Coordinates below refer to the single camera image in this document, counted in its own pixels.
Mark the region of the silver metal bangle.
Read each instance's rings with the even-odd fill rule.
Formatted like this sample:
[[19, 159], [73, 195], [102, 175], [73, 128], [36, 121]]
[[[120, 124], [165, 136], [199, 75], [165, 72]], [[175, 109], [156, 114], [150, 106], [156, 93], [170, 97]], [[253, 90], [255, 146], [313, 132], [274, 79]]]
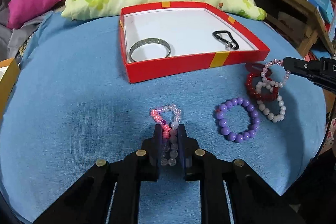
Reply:
[[171, 55], [168, 42], [158, 38], [146, 38], [134, 43], [128, 53], [130, 62], [167, 58]]

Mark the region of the wooden shelf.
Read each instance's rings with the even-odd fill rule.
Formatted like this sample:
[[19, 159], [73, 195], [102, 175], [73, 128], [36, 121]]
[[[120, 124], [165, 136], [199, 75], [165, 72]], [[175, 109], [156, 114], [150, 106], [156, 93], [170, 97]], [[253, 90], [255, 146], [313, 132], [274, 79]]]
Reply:
[[325, 29], [318, 9], [306, 0], [254, 0], [267, 13], [265, 21], [280, 32], [304, 57], [320, 41], [329, 54], [335, 46]]

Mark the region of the red white jewelry box tray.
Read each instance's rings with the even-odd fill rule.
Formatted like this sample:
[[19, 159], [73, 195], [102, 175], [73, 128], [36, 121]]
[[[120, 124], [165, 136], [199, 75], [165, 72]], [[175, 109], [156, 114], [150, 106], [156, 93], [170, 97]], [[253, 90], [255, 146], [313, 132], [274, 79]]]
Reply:
[[[270, 49], [234, 16], [202, 2], [158, 2], [120, 12], [120, 47], [129, 83], [201, 69], [263, 61]], [[139, 40], [158, 38], [171, 47], [167, 58], [132, 63]]]

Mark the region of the grey blanket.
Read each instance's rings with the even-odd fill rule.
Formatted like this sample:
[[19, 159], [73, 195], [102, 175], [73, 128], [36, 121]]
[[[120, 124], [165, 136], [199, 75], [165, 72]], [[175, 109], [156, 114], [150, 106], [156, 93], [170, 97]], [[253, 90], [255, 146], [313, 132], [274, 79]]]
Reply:
[[40, 16], [37, 16], [36, 18], [24, 23], [23, 26], [18, 29], [10, 29], [6, 26], [9, 20], [9, 9], [2, 9], [0, 33], [1, 61], [14, 58], [19, 52], [19, 48], [38, 29], [39, 25], [50, 13], [51, 11], [48, 11]]

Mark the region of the orange open box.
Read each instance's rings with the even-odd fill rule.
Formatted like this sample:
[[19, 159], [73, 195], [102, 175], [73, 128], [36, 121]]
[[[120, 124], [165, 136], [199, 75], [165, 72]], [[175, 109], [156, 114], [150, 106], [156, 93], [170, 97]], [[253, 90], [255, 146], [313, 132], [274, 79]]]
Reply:
[[5, 111], [7, 100], [17, 82], [20, 69], [15, 58], [1, 61], [1, 82], [0, 82], [0, 113], [1, 118]]

